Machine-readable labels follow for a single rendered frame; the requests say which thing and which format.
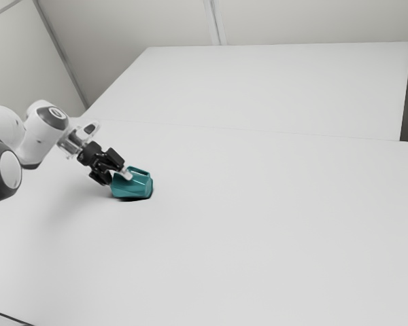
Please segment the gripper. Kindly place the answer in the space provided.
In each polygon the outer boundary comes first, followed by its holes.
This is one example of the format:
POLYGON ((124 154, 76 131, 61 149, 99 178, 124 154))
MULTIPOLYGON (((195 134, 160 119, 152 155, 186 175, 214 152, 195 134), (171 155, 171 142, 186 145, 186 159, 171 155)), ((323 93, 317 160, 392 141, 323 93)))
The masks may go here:
POLYGON ((89 177, 100 185, 111 185, 114 171, 127 181, 133 176, 124 165, 125 160, 113 148, 103 151, 100 144, 91 141, 86 144, 77 156, 77 161, 83 166, 89 166, 89 177))

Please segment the teal faceted mug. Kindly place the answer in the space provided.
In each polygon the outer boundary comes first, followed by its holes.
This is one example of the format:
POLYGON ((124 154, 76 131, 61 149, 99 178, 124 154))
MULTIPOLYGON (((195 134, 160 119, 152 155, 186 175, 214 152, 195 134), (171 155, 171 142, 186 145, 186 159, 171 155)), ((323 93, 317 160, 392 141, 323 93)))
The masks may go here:
POLYGON ((153 180, 149 172, 128 166, 126 171, 131 179, 127 180, 120 173, 115 173, 110 185, 112 195, 122 199, 148 199, 153 192, 153 180))

